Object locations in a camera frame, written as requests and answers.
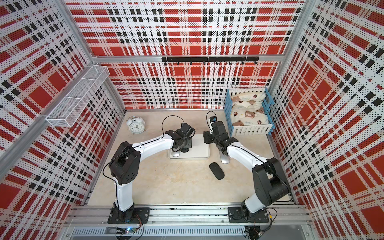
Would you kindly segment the bear print blanket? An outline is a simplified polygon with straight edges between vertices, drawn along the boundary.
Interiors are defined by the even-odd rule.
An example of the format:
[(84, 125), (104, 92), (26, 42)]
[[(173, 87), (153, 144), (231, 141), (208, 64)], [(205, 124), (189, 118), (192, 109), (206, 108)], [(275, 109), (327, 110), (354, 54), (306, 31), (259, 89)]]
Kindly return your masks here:
[(269, 119), (261, 102), (255, 102), (248, 107), (233, 105), (230, 119), (234, 127), (269, 124)]

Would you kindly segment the black wall hook rail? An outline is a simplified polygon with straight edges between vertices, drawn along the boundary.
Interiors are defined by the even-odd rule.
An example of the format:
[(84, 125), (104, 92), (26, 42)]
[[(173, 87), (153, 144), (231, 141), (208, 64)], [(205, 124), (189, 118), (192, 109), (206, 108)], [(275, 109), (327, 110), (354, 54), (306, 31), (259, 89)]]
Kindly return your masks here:
[(163, 63), (207, 63), (207, 62), (258, 62), (260, 57), (258, 56), (245, 56), (245, 57), (163, 57)]

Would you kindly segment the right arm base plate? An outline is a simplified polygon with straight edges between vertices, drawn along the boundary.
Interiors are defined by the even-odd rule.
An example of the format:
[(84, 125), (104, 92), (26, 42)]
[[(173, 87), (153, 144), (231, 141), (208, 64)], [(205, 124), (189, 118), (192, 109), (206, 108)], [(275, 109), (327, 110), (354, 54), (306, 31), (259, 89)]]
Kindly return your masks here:
[(228, 217), (230, 223), (269, 223), (266, 209), (261, 209), (255, 213), (250, 213), (243, 207), (229, 207)]

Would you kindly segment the blue white toy crib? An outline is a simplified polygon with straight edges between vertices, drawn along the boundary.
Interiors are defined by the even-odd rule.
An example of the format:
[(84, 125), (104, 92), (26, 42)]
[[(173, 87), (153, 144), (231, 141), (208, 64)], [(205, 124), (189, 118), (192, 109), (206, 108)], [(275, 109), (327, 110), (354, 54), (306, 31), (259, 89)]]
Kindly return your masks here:
[[(248, 107), (249, 105), (255, 103), (255, 101), (244, 101), (244, 102), (241, 101), (241, 102), (233, 103), (231, 100), (231, 96), (240, 94), (240, 93), (248, 93), (248, 92), (263, 92), (266, 94), (265, 99), (261, 103), (269, 119), (269, 124), (258, 125), (258, 126), (257, 125), (241, 126), (241, 127), (232, 126), (231, 119), (230, 119), (232, 106), (242, 105), (244, 107)], [(230, 131), (230, 135), (232, 137), (243, 136), (243, 135), (271, 135), (274, 129), (276, 128), (270, 116), (271, 106), (273, 106), (274, 104), (275, 102), (272, 96), (270, 95), (269, 91), (265, 88), (264, 89), (228, 89), (226, 94), (224, 109), (225, 109), (225, 115), (226, 115), (226, 120), (228, 124), (228, 129)]]

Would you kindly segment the white alarm clock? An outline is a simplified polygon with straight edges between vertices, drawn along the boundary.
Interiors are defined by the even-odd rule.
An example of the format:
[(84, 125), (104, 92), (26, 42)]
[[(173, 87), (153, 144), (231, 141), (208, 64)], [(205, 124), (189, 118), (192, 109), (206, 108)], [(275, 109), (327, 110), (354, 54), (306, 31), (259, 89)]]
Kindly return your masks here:
[(129, 117), (126, 124), (133, 134), (141, 134), (146, 129), (146, 123), (141, 117)]

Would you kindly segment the silver mouse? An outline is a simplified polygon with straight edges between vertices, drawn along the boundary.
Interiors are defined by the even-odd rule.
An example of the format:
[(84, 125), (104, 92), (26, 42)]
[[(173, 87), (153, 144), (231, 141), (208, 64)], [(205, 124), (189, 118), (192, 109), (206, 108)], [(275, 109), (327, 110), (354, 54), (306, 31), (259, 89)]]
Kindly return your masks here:
[(221, 159), (221, 162), (222, 164), (229, 164), (231, 159), (230, 157), (228, 156), (228, 154), (226, 153), (223, 153), (223, 152), (219, 152), (219, 155), (220, 155), (220, 159)]
[(171, 156), (173, 158), (178, 158), (180, 156), (180, 153), (181, 153), (181, 150), (172, 149)]

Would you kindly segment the green circuit board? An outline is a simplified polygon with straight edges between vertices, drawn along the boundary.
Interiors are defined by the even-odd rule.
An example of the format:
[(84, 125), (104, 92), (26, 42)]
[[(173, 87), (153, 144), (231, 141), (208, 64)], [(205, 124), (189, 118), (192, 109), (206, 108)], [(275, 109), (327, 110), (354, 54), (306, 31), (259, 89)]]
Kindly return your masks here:
[(136, 232), (137, 228), (116, 228), (116, 235), (132, 235)]

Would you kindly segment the bear print pillow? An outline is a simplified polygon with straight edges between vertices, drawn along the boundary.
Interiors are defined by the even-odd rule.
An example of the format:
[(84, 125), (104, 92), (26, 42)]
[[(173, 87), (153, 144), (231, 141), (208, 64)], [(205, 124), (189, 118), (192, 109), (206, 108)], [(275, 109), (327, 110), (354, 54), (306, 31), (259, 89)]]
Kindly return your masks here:
[(266, 97), (266, 94), (263, 92), (248, 92), (248, 93), (240, 93), (231, 96), (231, 100), (233, 103), (241, 102), (241, 101), (255, 101), (262, 102)]

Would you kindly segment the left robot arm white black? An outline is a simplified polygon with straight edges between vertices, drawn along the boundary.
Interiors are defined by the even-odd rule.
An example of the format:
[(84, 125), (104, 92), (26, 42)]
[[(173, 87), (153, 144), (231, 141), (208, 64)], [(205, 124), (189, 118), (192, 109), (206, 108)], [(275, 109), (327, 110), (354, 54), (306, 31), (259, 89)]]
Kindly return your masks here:
[(115, 183), (116, 200), (111, 209), (109, 223), (128, 223), (136, 215), (133, 200), (133, 181), (138, 176), (142, 160), (165, 150), (174, 152), (192, 147), (196, 130), (182, 123), (176, 131), (169, 130), (161, 136), (136, 144), (127, 141), (119, 145), (108, 167)]

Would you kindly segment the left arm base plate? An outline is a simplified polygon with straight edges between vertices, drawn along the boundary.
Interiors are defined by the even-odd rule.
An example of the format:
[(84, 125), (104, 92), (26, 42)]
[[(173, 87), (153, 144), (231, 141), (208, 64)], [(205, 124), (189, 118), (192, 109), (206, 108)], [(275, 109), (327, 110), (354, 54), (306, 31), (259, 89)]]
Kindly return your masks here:
[(150, 208), (135, 208), (132, 206), (122, 212), (117, 206), (113, 206), (108, 218), (108, 224), (146, 224), (150, 211)]

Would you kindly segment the aluminium front rail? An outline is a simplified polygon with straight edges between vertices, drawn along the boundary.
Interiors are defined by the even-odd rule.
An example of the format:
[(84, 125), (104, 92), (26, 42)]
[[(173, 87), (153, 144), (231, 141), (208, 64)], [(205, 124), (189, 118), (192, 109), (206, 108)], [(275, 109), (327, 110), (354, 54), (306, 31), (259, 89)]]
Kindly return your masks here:
[[(242, 216), (240, 205), (137, 205), (141, 220), (147, 227), (154, 226), (227, 226), (227, 225), (310, 225), (312, 220), (303, 205), (273, 205), (251, 220)], [(65, 226), (122, 226), (111, 207), (75, 207), (65, 220)]]

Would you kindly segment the white storage tray box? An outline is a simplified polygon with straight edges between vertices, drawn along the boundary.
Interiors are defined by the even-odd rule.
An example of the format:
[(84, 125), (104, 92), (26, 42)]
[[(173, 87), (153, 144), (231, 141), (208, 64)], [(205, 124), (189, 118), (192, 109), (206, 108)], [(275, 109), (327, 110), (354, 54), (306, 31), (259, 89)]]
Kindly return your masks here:
[(180, 153), (178, 158), (171, 156), (172, 150), (168, 150), (168, 158), (171, 160), (206, 160), (210, 157), (210, 146), (204, 143), (203, 135), (193, 137), (192, 148), (187, 153)]

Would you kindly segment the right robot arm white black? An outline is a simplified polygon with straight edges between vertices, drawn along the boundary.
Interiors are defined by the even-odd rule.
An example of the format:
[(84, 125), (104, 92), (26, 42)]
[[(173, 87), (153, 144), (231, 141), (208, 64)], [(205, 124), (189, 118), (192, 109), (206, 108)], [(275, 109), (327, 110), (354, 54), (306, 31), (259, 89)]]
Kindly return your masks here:
[(204, 143), (215, 144), (223, 164), (238, 161), (253, 176), (254, 193), (242, 201), (240, 212), (232, 213), (231, 221), (252, 222), (267, 213), (267, 207), (291, 191), (281, 163), (276, 158), (266, 159), (230, 137), (223, 122), (211, 122), (203, 133)]

